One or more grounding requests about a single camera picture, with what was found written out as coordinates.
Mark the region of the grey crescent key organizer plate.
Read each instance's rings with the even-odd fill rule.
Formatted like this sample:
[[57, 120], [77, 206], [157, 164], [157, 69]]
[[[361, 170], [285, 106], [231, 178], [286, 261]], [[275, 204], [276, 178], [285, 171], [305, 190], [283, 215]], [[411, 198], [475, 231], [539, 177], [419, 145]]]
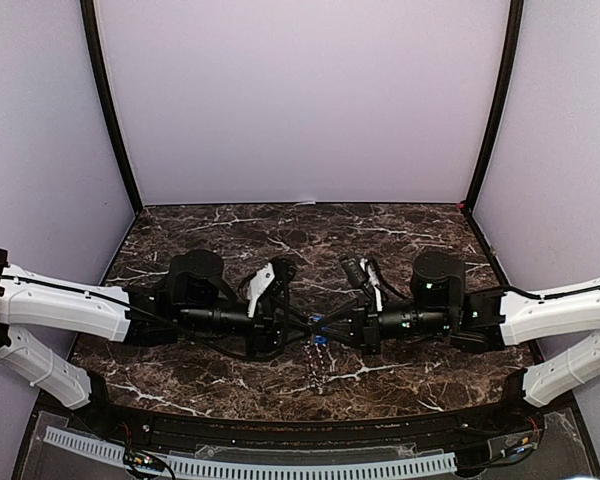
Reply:
[[327, 340], [310, 337], [303, 345], [307, 367], [307, 386], [312, 393], [330, 395], [336, 376], [334, 359]]

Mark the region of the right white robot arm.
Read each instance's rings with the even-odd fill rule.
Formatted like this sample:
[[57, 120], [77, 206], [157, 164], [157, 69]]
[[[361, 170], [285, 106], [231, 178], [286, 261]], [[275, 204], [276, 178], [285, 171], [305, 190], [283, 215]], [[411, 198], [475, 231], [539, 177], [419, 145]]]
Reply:
[[506, 399], [490, 413], [491, 426], [501, 434], [514, 432], [527, 420], [529, 405], [546, 406], [600, 376], [600, 277], [563, 289], [528, 292], [506, 285], [469, 293], [464, 261], [427, 251], [412, 263], [411, 294], [390, 302], [387, 295], [393, 288], [374, 259], [344, 254], [339, 262], [361, 294], [314, 318], [311, 328], [317, 336], [364, 354], [379, 353], [385, 340], [415, 336], [441, 336], [462, 352], [484, 354], [583, 334], [563, 352], [506, 378]]

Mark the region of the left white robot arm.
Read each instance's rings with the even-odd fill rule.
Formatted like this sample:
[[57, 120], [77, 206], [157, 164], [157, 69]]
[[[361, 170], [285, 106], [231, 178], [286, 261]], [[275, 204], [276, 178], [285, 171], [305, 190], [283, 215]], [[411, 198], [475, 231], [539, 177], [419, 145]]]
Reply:
[[208, 250], [172, 258], [167, 273], [147, 288], [91, 286], [41, 276], [8, 259], [0, 248], [0, 364], [64, 407], [81, 411], [100, 436], [121, 427], [104, 380], [74, 366], [36, 339], [30, 327], [89, 334], [132, 346], [241, 337], [249, 361], [268, 362], [311, 330], [289, 302], [295, 265], [274, 258], [248, 277], [247, 297], [223, 278], [224, 261]]

